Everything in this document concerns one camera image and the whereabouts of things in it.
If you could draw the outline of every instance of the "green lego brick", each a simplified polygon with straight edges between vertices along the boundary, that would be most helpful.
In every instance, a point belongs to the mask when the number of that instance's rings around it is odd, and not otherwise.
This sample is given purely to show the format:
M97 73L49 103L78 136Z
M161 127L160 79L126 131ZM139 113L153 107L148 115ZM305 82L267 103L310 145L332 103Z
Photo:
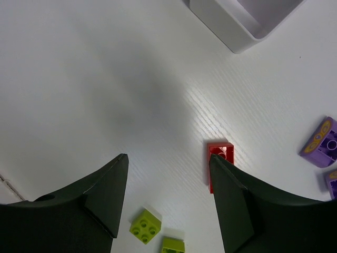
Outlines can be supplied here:
M135 219L130 228L130 232L144 244L148 244L162 227L162 222L146 209Z
M171 238L164 238L162 253L185 253L185 243Z

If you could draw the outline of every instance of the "green block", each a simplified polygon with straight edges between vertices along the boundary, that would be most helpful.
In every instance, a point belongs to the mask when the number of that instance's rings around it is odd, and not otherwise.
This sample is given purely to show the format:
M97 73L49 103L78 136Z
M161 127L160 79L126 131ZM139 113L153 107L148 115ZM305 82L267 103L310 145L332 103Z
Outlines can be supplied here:
M185 243L171 238L164 238L162 253L185 253Z
M144 244L148 244L162 227L162 222L146 209L135 219L130 232Z

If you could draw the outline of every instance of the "white table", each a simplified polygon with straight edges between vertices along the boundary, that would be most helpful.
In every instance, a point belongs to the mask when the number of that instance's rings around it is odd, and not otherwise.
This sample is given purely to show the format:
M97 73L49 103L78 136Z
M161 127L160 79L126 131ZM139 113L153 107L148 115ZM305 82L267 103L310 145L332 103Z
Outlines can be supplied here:
M180 0L3 1L0 174L26 199L57 190L121 152L130 158L112 252L224 252L205 141L286 191L329 194L297 155L337 118L337 1L308 1L265 42L235 55ZM147 246L129 233L142 206L162 215Z

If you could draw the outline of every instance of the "purple block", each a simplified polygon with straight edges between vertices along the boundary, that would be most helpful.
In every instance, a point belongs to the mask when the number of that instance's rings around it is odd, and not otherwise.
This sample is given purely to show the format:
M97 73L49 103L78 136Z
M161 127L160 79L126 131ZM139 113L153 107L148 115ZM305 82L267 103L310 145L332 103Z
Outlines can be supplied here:
M337 170L330 172L325 177L328 184L330 196L332 199L337 199Z
M337 159L337 122L327 117L306 143L300 156L320 168L333 164Z

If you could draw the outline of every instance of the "white plastic bin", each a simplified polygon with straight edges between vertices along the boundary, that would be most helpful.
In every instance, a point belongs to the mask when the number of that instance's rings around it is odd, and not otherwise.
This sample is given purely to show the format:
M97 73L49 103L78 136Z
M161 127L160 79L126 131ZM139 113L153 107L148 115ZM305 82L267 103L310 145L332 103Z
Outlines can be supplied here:
M306 0L190 0L190 9L234 53L264 40Z

